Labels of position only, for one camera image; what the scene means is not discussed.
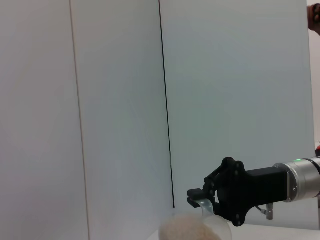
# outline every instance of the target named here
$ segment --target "silver metal cylinder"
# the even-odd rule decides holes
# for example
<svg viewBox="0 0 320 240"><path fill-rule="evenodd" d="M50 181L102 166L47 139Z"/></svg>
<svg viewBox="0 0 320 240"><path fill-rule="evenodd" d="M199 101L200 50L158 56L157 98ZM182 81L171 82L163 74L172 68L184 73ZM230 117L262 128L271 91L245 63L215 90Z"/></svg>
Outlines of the silver metal cylinder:
<svg viewBox="0 0 320 240"><path fill-rule="evenodd" d="M276 168L285 169L288 173L288 191L285 202L311 199L319 194L320 173L315 164L320 168L320 159L313 157L310 160L297 159L292 162L274 165Z"/></svg>
<svg viewBox="0 0 320 240"><path fill-rule="evenodd" d="M274 204L269 203L266 205L266 219L273 220L274 219Z"/></svg>

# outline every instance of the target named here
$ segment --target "white backdrop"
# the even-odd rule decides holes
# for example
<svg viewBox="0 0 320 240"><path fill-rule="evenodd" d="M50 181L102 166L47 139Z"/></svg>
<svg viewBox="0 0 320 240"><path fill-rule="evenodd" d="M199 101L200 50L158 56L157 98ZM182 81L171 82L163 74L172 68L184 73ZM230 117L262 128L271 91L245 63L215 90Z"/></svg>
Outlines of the white backdrop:
<svg viewBox="0 0 320 240"><path fill-rule="evenodd" d="M247 170L312 157L305 1L161 0L175 205L225 157ZM316 199L246 223L318 229Z"/></svg>
<svg viewBox="0 0 320 240"><path fill-rule="evenodd" d="M0 1L0 238L88 240L69 1Z"/></svg>
<svg viewBox="0 0 320 240"><path fill-rule="evenodd" d="M71 2L90 236L147 239L173 207L159 3Z"/></svg>

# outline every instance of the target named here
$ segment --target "beige fluffy object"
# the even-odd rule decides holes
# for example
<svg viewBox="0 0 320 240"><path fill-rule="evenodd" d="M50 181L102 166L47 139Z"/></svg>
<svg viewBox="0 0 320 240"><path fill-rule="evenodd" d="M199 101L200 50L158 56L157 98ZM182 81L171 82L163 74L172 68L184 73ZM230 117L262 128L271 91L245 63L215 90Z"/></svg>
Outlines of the beige fluffy object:
<svg viewBox="0 0 320 240"><path fill-rule="evenodd" d="M177 216L159 229L159 240L220 240L195 216Z"/></svg>

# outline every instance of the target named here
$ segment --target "white wall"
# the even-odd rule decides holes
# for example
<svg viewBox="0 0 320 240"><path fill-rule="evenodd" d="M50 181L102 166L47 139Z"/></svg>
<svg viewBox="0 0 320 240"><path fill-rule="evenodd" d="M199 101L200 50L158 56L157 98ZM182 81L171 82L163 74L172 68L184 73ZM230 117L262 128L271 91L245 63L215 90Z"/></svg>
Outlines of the white wall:
<svg viewBox="0 0 320 240"><path fill-rule="evenodd" d="M318 4L318 0L307 0L309 6ZM320 143L320 36L309 30L310 63L312 79L314 138Z"/></svg>
<svg viewBox="0 0 320 240"><path fill-rule="evenodd" d="M312 157L306 2L161 0L174 198L223 158L247 170ZM246 223L318 229L316 199L256 209Z"/></svg>
<svg viewBox="0 0 320 240"><path fill-rule="evenodd" d="M0 238L87 240L68 0L0 1Z"/></svg>
<svg viewBox="0 0 320 240"><path fill-rule="evenodd" d="M158 1L72 15L91 239L147 239L173 205Z"/></svg>

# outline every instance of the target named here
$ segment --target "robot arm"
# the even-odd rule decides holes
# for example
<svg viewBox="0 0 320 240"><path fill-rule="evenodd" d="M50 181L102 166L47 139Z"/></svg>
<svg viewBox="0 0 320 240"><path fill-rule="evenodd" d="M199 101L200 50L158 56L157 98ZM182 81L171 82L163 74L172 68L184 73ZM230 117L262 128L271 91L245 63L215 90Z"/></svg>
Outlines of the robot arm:
<svg viewBox="0 0 320 240"><path fill-rule="evenodd" d="M203 189L189 190L188 203L199 208L208 199L215 215L239 227L251 208L273 219L273 203L315 198L320 194L320 158L297 159L286 164L246 171L241 161L227 157L222 165L204 179Z"/></svg>

